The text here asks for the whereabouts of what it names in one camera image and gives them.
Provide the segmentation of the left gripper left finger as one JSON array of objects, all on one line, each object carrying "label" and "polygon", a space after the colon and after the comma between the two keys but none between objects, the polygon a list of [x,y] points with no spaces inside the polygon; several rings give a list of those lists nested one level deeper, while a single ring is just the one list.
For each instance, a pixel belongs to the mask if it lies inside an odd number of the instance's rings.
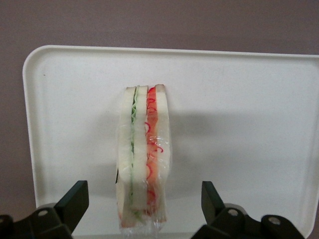
[{"label": "left gripper left finger", "polygon": [[0,216],[2,239],[71,239],[89,206],[87,181],[77,181],[55,204],[43,205],[20,221]]}]

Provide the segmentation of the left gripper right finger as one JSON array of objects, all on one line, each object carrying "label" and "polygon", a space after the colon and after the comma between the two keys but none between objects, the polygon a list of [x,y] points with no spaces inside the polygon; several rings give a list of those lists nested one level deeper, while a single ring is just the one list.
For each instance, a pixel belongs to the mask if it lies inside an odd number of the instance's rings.
[{"label": "left gripper right finger", "polygon": [[194,239],[303,239],[304,236],[288,219],[264,215],[257,221],[237,206],[226,206],[213,183],[203,181],[201,208],[206,224]]}]

